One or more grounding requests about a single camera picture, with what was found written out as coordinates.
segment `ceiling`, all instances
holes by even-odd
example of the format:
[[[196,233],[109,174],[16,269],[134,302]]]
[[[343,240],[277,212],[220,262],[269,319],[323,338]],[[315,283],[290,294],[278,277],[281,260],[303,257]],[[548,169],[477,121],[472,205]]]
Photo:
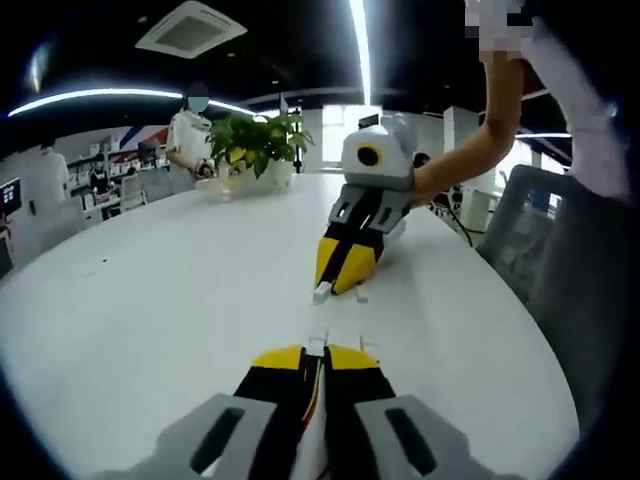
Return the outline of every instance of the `ceiling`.
[[[251,102],[250,108],[257,111],[275,108],[277,100],[269,95],[282,91],[298,92],[289,102],[302,108],[362,101],[358,44],[347,0],[203,0],[248,33],[193,60],[135,49],[135,43],[180,3],[61,1],[12,7],[20,28],[0,30],[0,39],[12,52],[3,61],[0,110],[6,113],[28,101],[73,90],[112,86],[181,92],[194,81],[204,82],[212,98],[236,105],[263,98]],[[451,105],[483,110],[484,74],[477,41],[465,38],[462,0],[364,3],[374,104],[416,113],[442,113]],[[38,92],[27,75],[36,57],[44,59]],[[542,88],[529,69],[526,93]],[[4,118],[0,156],[38,144],[45,135],[168,123],[178,103],[90,97]],[[522,125],[535,132],[566,128],[548,95],[523,103]],[[535,145],[562,160],[553,150]],[[570,142],[556,145],[570,154]]]

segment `office desk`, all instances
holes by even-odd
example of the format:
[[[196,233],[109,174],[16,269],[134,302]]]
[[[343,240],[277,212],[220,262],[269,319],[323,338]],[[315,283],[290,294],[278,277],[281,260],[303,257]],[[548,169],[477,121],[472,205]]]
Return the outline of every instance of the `office desk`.
[[[161,430],[233,393],[252,358],[360,333],[398,395],[415,394],[497,473],[545,478],[578,437],[553,352],[524,307],[427,209],[366,289],[312,305],[318,240],[342,177],[216,205],[188,192],[85,230],[0,291],[8,379],[36,432],[81,476],[126,469]]]
[[[98,203],[98,204],[94,205],[93,207],[87,208],[84,211],[84,213],[87,214],[87,215],[90,215],[92,213],[99,212],[104,208],[115,207],[117,205],[120,205],[121,201],[122,200],[120,199],[120,197],[114,196],[114,197],[111,197],[106,202]]]

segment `human hand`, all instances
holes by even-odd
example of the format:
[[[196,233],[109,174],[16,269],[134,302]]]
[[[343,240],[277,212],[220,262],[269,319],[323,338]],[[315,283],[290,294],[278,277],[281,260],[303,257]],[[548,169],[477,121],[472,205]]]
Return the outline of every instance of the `human hand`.
[[[199,179],[213,178],[213,168],[209,165],[209,162],[202,160],[196,167],[195,174]]]

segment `white shirt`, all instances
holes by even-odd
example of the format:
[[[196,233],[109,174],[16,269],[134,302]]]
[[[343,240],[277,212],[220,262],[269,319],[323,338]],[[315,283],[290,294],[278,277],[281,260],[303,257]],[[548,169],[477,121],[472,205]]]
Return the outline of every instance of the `white shirt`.
[[[35,203],[37,216],[47,214],[65,202],[64,186],[68,181],[69,170],[64,157],[51,148],[42,150],[27,176],[28,198]]]
[[[467,0],[466,23],[479,27],[481,51],[524,58],[556,99],[573,137],[576,180],[602,197],[629,199],[623,145],[614,133],[610,106],[541,18],[533,19],[533,27],[507,25],[507,13],[519,12],[516,0]]]
[[[210,129],[211,122],[200,115],[188,110],[176,113],[169,125],[167,151],[175,148],[195,168],[211,156]],[[175,193],[193,189],[195,178],[190,171],[172,164],[170,172]]]

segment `gray chair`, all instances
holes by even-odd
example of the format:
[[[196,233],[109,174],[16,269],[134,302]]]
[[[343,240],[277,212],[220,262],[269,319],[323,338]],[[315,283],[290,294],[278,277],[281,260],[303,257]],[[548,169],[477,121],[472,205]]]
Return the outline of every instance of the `gray chair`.
[[[80,233],[84,227],[82,199],[72,197],[40,222],[40,253],[47,252]]]
[[[551,213],[531,206],[531,192],[567,198],[579,193],[570,175],[526,165],[516,166],[489,224],[478,253],[511,287],[522,303],[529,299],[540,259],[553,227]]]
[[[122,210],[122,213],[141,207],[145,204],[142,181],[137,173],[122,178],[120,198],[120,210]]]

